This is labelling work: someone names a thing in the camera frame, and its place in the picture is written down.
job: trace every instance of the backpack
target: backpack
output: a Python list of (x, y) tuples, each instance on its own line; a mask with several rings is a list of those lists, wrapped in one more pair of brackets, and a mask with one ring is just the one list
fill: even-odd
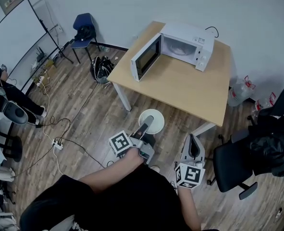
[(103, 56), (101, 59), (99, 56), (93, 59), (90, 65), (90, 73), (93, 79), (100, 84), (106, 84), (109, 74), (114, 69), (114, 64), (111, 63), (107, 56)]
[(96, 32), (95, 28), (92, 26), (82, 26), (79, 28), (77, 34), (74, 37), (74, 40), (80, 40), (83, 41), (88, 38), (95, 38), (96, 37)]

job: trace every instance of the shoe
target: shoe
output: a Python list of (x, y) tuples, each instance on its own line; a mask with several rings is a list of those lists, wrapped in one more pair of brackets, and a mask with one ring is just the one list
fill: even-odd
[(158, 166), (151, 166), (150, 167), (152, 170), (156, 171), (157, 173), (160, 173), (160, 168)]
[(40, 107), (41, 107), (41, 108), (44, 108), (44, 111), (42, 112), (42, 115), (41, 115), (41, 116), (42, 116), (43, 118), (45, 118), (45, 117), (47, 116), (46, 108), (45, 108), (45, 106), (43, 106), (43, 105), (41, 105)]

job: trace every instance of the black pants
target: black pants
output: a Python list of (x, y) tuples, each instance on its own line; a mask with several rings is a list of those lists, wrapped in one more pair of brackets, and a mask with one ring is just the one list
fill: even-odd
[(28, 122), (35, 123), (36, 116), (41, 116), (44, 108), (30, 100), (22, 91), (15, 86), (4, 88), (8, 100), (16, 102), (28, 115)]

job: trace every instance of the wooden table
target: wooden table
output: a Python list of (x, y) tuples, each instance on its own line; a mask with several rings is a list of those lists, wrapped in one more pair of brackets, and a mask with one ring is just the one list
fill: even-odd
[(230, 80), (231, 49), (228, 45), (214, 42), (213, 53), (204, 72), (186, 62), (161, 55), (140, 82), (133, 78), (130, 70), (131, 58), (164, 25), (161, 22), (152, 22), (122, 57), (108, 80), (114, 84), (128, 111), (131, 106), (122, 87), (206, 120), (205, 124), (193, 131), (196, 136), (215, 125), (221, 127)]

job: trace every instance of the microwave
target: microwave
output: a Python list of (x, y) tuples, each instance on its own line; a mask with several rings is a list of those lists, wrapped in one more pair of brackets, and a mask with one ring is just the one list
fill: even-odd
[(167, 23), (132, 59), (131, 72), (140, 81), (161, 54), (204, 71), (212, 55), (214, 35), (192, 25)]

